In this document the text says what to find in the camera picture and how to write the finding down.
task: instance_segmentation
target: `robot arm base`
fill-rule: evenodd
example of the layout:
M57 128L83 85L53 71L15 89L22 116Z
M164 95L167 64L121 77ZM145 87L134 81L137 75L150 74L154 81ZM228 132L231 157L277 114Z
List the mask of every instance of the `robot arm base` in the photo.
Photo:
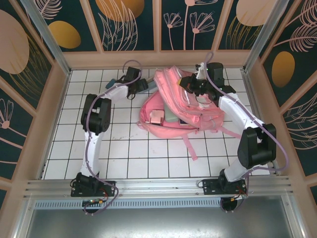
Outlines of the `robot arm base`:
M114 190L111 186L103 184L92 176L85 176L78 173L76 179L71 183L71 197L105 197L105 192L108 197L114 196Z

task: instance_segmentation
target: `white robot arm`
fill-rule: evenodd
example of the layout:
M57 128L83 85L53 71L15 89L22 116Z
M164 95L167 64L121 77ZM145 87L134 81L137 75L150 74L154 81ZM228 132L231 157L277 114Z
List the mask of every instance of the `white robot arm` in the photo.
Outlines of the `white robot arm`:
M219 175L219 177L223 178L223 186L225 187L225 184L243 179L245 174L248 174L256 167L273 161L276 157L275 142L268 135L263 133L255 122L264 126L274 137L276 137L276 129L272 124L264 124L263 121L256 118L245 106L243 106L243 108L239 106L239 104L243 104L239 100L235 90L231 86L224 84L223 65L221 63L213 62L207 65L204 63L197 64L196 70L196 74L183 77L180 86L190 93L195 93L196 96L207 94L210 100L230 116L234 124L238 127L238 133L241 134L237 153L238 160L221 171ZM206 80L205 72L208 73L214 85L220 88L229 97L232 97L234 101L216 90L212 84Z
M102 99L110 99L111 103L116 103L117 101L126 98L128 96L128 86L120 86L116 89L110 91L110 93L106 94L105 96L101 97ZM99 152L100 152L100 145L101 141L104 136L104 131L101 131L100 133L96 134L95 131L91 131L91 140L88 148L88 161L89 166L94 174L99 173ZM87 131L85 131L85 150L87 147L87 141L88 141L89 134ZM85 161L85 158L83 159L83 163L80 169L80 172L84 176L91 176L88 168L87 163Z

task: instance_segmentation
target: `gray object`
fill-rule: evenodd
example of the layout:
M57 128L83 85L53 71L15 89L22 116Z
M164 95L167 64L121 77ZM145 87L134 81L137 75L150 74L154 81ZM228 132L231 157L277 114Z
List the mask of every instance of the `gray object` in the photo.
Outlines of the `gray object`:
M219 207L35 210L27 238L291 238L280 197L248 198L237 212Z
M165 121L167 122L177 122L179 118L169 109L169 107L164 103L165 111Z

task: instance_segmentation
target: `flower line drawing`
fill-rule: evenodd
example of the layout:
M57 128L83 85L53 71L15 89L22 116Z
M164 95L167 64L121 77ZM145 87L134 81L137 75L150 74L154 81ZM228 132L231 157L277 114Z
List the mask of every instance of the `flower line drawing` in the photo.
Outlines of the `flower line drawing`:
M212 22L213 22L212 14L213 12L209 14L201 13L198 18L197 18L197 12L190 14L189 16L190 24L192 26L192 31L194 33L193 50L195 49L196 34L214 30L214 24L212 25Z
M4 99L2 99L2 98L0 99L0 129L9 129L9 130L15 132L16 134L18 134L20 136L26 137L26 135L14 130L14 129L12 129L10 127L10 120L12 118L13 108L14 108L14 103L13 102L8 100L7 104L5 104ZM15 143L13 143L11 141L8 141L8 140L6 140L4 138L0 137L0 140L5 142L5 143L7 143L7 144L9 144L9 145L15 146L15 147L17 147L19 149L23 148L23 146L15 144Z
M185 13L185 24L184 24L184 36L183 36L183 47L186 50L186 23L187 23L187 15L188 15L188 8L190 6L195 5L208 5L216 3L218 0L185 0L186 4L186 13Z
M172 47L172 50L174 50L170 30L171 28L182 26L183 21L181 21L181 17L179 13L177 14L172 13L171 15L169 15L168 13L165 13L163 16L164 16L164 21L168 27L170 46Z

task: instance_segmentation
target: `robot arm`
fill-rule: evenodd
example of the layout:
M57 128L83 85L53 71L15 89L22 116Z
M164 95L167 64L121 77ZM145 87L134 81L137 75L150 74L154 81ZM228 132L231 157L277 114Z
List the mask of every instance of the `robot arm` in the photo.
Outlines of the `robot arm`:
M263 121L256 118L246 107L244 107L251 115L250 118L237 101L241 103L237 94L230 93L231 97L236 99L233 102L226 96L219 99L219 107L230 116L234 124L238 127L241 140L238 147L238 160L224 170L224 175L228 182L241 180L243 175L255 167L265 165L275 160L276 144L269 136L264 134L254 121L262 124L271 134L276 137L276 129L272 124L264 124Z
M133 83L129 83L139 77L139 74L139 69L128 67L126 75L116 81L111 90L108 90L106 94L97 99L93 106L93 110L91 111L88 122L89 131L91 133L89 146L89 133L86 128L86 123L88 119L88 112L93 101L97 98L97 95L87 95L83 113L81 115L81 124L83 125L83 129L85 131L84 151L88 149L88 163L86 162L86 158L84 155L80 172L77 174L74 182L71 183L71 196L100 196L103 195L102 193L100 194L100 192L107 190L108 195L114 195L114 191L111 190L111 187L108 187L106 184L103 184L102 182L94 178L90 173L90 170L93 172L93 174L99 175L99 153L104 133L107 131L110 125L111 103L116 103L117 101L128 97L131 94L136 94L145 89L148 89L148 84L146 82L146 79L144 78L139 79Z
M117 87L116 89L112 90L110 93L106 94L105 96L97 100L94 106L95 112L92 111L91 113L90 121L89 121L89 129L91 131L92 138L88 148L88 161L89 161L89 166L91 167L91 170L96 175L99 173L98 160L99 160L101 141L103 139L104 133L107 131L110 125L111 103L116 103L117 101L127 97L128 91L129 91L128 86ZM87 147L87 141L89 137L89 134L86 130L86 119L87 119L87 114L88 114L90 105L95 98L96 98L96 95L93 95L93 94L89 94L87 96L83 113L81 116L81 124L83 125L85 130L85 150ZM85 159L83 159L80 172L84 176L87 176L87 177L91 176L87 168L87 163L85 162Z
M205 67L208 75L214 84L223 92L235 99L232 101L227 96L217 91L207 80L205 75ZM221 63L204 63L196 65L197 75L183 77L180 86L189 93L195 93L196 96L207 94L216 106L220 107L227 115L230 116L234 124L239 129L241 141L238 147L238 160L236 160L227 169L220 172L221 187L226 191L226 187L230 183L240 181L243 176L250 170L260 165L275 160L276 144L274 141L254 123L257 121L263 125L274 137L276 137L276 129L272 124L264 124L263 121L256 118L245 106L244 109L252 115L250 118L247 113L237 104L241 101L236 91L228 85L224 85L223 65Z

